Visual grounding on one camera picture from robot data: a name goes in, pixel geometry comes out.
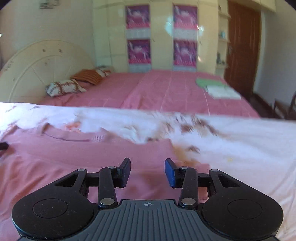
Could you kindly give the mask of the pink knit sweater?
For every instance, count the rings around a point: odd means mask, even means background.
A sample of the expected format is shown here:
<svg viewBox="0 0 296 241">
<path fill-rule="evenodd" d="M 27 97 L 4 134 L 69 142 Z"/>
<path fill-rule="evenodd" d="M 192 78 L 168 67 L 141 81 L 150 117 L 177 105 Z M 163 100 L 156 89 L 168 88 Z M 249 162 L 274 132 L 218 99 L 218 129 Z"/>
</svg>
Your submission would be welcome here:
<svg viewBox="0 0 296 241">
<path fill-rule="evenodd" d="M 19 238 L 11 219 L 17 201 L 77 169 L 94 173 L 129 158 L 132 170 L 126 187 L 116 192 L 118 200 L 178 199 L 179 190 L 170 187 L 165 175 L 167 158 L 201 173 L 210 169 L 208 164 L 179 161 L 170 140 L 135 144 L 104 129 L 76 133 L 48 123 L 31 129 L 14 126 L 1 141 L 9 145 L 1 153 L 1 240 Z"/>
</svg>

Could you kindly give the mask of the cream curved headboard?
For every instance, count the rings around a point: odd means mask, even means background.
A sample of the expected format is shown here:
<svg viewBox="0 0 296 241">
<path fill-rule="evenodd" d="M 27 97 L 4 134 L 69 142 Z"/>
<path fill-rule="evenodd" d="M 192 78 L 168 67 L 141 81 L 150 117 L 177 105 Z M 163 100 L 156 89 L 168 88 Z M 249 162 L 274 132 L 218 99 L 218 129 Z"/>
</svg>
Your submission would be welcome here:
<svg viewBox="0 0 296 241">
<path fill-rule="evenodd" d="M 78 45 L 61 40 L 35 42 L 14 54 L 1 70 L 1 102 L 39 103 L 50 83 L 94 67 Z"/>
</svg>

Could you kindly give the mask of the white floral bed sheet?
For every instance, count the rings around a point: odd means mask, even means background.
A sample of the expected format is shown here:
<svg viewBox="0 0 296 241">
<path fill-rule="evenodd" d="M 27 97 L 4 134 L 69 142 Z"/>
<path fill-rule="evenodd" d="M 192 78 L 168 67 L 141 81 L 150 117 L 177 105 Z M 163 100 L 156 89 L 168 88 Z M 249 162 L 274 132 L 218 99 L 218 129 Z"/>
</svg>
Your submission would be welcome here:
<svg viewBox="0 0 296 241">
<path fill-rule="evenodd" d="M 178 199 L 164 162 L 219 169 L 275 199 L 277 237 L 295 240 L 295 122 L 117 108 L 1 104 L 1 240 L 18 240 L 11 219 L 22 197 L 73 172 L 125 159 L 132 171 L 118 199 Z"/>
</svg>

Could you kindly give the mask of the white brown patterned pillow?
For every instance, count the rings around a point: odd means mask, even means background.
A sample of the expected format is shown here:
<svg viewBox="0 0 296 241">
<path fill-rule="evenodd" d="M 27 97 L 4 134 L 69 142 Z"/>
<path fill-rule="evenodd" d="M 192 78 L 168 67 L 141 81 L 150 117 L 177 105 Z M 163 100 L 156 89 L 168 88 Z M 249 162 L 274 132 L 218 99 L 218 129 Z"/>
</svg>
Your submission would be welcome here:
<svg viewBox="0 0 296 241">
<path fill-rule="evenodd" d="M 62 96 L 69 93 L 86 92 L 74 79 L 66 79 L 62 81 L 52 82 L 45 88 L 46 94 L 50 97 Z"/>
</svg>

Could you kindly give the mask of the white folded cloth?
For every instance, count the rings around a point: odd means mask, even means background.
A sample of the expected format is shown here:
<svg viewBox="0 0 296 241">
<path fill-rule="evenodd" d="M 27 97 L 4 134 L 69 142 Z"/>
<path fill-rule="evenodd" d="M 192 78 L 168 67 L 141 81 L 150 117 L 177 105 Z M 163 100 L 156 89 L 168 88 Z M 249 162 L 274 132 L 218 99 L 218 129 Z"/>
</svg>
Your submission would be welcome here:
<svg viewBox="0 0 296 241">
<path fill-rule="evenodd" d="M 241 95 L 228 86 L 210 85 L 206 87 L 206 91 L 214 99 L 241 99 Z"/>
</svg>

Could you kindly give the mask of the green folded cloth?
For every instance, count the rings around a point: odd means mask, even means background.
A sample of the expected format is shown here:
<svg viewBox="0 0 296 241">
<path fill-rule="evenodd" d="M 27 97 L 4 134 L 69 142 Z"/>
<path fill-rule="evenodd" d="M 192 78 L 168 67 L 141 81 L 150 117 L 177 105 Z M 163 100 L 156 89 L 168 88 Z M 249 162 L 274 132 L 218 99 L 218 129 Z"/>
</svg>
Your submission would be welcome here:
<svg viewBox="0 0 296 241">
<path fill-rule="evenodd" d="M 196 85 L 202 89 L 206 89 L 208 86 L 222 86 L 226 87 L 227 84 L 213 79 L 203 79 L 203 78 L 197 78 L 196 79 Z"/>
</svg>

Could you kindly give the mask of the orange striped pillow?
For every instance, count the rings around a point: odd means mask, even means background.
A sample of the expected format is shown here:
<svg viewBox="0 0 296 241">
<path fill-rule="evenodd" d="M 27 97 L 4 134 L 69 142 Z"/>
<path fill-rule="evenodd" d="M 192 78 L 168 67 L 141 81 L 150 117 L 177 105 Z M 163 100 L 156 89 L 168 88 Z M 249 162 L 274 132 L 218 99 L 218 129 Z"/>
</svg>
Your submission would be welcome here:
<svg viewBox="0 0 296 241">
<path fill-rule="evenodd" d="M 98 85 L 104 78 L 111 74 L 110 70 L 102 69 L 83 69 L 70 78 L 76 81 L 88 82 L 93 85 Z"/>
</svg>

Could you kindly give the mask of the brown wooden door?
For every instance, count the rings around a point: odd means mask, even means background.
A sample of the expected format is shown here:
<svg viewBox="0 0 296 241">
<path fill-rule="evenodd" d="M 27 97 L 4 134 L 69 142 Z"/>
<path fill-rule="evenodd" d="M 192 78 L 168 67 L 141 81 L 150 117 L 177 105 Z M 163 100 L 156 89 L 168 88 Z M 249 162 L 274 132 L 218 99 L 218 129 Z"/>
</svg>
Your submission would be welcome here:
<svg viewBox="0 0 296 241">
<path fill-rule="evenodd" d="M 261 13 L 235 1 L 228 2 L 227 65 L 224 78 L 244 97 L 252 95 L 261 38 Z"/>
</svg>

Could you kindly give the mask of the lower right purple poster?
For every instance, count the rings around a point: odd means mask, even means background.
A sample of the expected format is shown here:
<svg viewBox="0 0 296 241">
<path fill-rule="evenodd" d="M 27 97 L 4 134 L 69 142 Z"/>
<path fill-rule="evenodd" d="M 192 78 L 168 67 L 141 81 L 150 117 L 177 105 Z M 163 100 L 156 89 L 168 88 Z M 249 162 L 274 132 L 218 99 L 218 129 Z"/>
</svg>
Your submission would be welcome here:
<svg viewBox="0 0 296 241">
<path fill-rule="evenodd" d="M 197 41 L 174 39 L 174 66 L 197 67 Z"/>
</svg>

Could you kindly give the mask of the purple poster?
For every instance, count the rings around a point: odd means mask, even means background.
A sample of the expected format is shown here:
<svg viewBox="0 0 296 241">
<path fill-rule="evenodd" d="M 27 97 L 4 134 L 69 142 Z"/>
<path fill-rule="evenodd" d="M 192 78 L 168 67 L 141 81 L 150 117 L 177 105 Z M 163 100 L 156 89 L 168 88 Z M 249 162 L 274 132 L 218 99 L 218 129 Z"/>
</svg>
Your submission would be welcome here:
<svg viewBox="0 0 296 241">
<path fill-rule="evenodd" d="M 127 40 L 129 64 L 151 64 L 150 39 Z"/>
<path fill-rule="evenodd" d="M 175 29 L 196 30 L 198 28 L 198 7 L 174 4 L 173 21 Z"/>
<path fill-rule="evenodd" d="M 126 6 L 125 21 L 127 29 L 142 29 L 150 27 L 150 11 L 148 4 Z"/>
<path fill-rule="evenodd" d="M 174 66 L 197 67 L 197 41 L 174 39 Z"/>
</svg>

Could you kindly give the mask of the lower left purple poster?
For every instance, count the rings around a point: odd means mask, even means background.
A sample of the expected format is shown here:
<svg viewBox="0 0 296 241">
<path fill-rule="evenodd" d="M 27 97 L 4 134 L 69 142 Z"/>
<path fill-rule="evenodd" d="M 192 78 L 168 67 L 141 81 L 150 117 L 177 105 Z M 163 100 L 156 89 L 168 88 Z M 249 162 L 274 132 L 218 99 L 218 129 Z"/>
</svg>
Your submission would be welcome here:
<svg viewBox="0 0 296 241">
<path fill-rule="evenodd" d="M 151 64 L 150 39 L 127 40 L 129 64 Z"/>
</svg>

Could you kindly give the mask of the cream glossy wardrobe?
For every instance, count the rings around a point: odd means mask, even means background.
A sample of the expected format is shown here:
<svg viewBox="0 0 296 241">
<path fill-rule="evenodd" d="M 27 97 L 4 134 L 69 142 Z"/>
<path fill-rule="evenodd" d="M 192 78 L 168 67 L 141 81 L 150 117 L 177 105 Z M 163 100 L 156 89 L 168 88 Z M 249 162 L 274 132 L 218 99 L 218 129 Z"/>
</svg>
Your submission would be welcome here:
<svg viewBox="0 0 296 241">
<path fill-rule="evenodd" d="M 150 27 L 127 29 L 125 7 L 148 4 Z M 198 7 L 196 30 L 175 29 L 173 5 Z M 116 72 L 150 70 L 215 73 L 218 48 L 217 1 L 94 1 L 93 31 L 97 65 Z M 129 64 L 127 40 L 150 39 L 151 64 Z M 197 67 L 174 66 L 174 39 L 197 41 Z"/>
</svg>

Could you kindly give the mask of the upper right purple poster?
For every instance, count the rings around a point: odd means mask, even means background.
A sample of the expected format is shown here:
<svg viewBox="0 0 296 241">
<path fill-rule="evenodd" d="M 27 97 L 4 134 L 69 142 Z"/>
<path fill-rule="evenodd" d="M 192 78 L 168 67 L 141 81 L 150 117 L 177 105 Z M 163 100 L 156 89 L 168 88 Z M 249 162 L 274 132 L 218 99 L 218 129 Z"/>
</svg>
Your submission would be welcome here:
<svg viewBox="0 0 296 241">
<path fill-rule="evenodd" d="M 198 7 L 174 4 L 173 21 L 175 29 L 196 30 L 198 28 Z"/>
</svg>

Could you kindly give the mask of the upper left purple poster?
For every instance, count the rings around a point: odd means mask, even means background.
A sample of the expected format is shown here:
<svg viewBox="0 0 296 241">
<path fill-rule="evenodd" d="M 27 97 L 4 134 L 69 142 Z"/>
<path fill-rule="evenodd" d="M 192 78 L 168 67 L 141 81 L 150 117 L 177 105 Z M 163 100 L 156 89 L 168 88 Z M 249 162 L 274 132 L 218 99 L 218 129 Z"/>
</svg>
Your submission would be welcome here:
<svg viewBox="0 0 296 241">
<path fill-rule="evenodd" d="M 127 29 L 142 29 L 150 27 L 150 11 L 148 4 L 126 6 L 125 21 Z"/>
</svg>

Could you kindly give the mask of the cream corner shelf unit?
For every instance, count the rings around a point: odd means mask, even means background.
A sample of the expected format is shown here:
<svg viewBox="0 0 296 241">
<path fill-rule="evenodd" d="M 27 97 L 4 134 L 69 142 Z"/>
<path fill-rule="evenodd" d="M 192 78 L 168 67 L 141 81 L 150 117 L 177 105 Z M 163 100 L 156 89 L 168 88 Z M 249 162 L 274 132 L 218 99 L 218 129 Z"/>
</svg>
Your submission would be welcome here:
<svg viewBox="0 0 296 241">
<path fill-rule="evenodd" d="M 224 78 L 228 68 L 227 55 L 230 44 L 228 24 L 231 16 L 228 12 L 228 1 L 218 0 L 218 48 L 215 74 Z"/>
</svg>

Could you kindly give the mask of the silver wall lamp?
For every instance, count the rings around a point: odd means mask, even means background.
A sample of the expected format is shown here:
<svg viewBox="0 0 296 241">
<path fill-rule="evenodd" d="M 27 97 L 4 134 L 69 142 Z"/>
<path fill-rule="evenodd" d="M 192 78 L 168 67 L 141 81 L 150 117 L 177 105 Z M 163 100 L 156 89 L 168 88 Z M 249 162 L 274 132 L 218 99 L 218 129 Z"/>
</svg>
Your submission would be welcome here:
<svg viewBox="0 0 296 241">
<path fill-rule="evenodd" d="M 53 9 L 60 5 L 60 0 L 41 0 L 39 4 L 40 9 Z"/>
</svg>

